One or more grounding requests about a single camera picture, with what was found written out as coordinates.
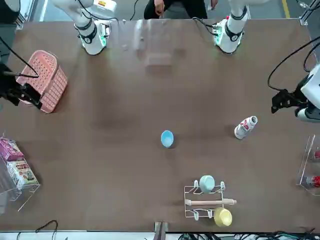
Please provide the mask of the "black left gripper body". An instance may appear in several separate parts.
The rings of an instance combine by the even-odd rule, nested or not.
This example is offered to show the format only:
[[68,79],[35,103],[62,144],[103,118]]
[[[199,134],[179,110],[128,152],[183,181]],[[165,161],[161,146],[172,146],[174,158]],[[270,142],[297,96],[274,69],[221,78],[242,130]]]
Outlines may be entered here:
[[292,92],[287,93],[287,107],[306,108],[309,100],[302,93],[300,88],[296,88]]

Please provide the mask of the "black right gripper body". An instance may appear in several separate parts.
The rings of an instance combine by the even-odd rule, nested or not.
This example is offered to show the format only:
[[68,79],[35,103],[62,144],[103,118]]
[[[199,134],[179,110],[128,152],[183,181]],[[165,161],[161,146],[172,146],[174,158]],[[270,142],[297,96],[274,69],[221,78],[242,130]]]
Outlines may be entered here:
[[0,65],[0,97],[8,101],[19,101],[21,85],[16,82],[16,74],[5,64]]

